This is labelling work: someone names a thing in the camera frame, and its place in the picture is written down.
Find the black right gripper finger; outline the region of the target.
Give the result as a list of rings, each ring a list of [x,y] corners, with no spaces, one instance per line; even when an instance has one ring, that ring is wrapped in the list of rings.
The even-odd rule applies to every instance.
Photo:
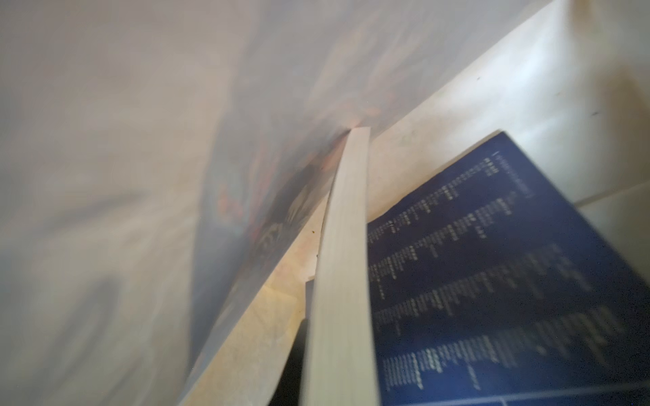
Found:
[[[307,331],[308,319],[304,319],[296,333],[279,383],[268,403],[269,406],[298,406],[300,404]]]

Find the navy thin Chinese book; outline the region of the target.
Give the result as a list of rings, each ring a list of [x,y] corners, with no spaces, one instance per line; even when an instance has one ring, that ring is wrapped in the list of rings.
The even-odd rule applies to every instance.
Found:
[[[365,252],[380,404],[648,404],[648,284],[505,132]]]

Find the cream canvas tote bag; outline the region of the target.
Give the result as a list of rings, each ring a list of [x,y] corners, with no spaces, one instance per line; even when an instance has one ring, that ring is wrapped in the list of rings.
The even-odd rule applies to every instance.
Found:
[[[355,127],[371,218],[504,130],[649,274],[646,1],[4,1],[2,404],[268,404]]]

